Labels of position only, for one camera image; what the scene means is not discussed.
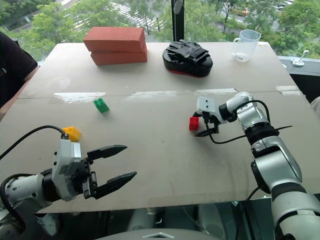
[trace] red brick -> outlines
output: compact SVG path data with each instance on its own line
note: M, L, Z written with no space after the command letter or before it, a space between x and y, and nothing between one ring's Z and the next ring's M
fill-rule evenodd
M83 42L91 52L142 52L146 40L141 27L95 26Z
M91 53L91 58L98 66L143 63L148 59L147 46L144 44L142 52L93 51Z

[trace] measuring cup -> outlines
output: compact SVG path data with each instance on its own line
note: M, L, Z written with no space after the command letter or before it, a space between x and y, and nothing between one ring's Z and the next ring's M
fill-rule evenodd
M240 32L239 37L233 40L232 55L239 62L249 61L256 45L261 37L261 33L245 29Z

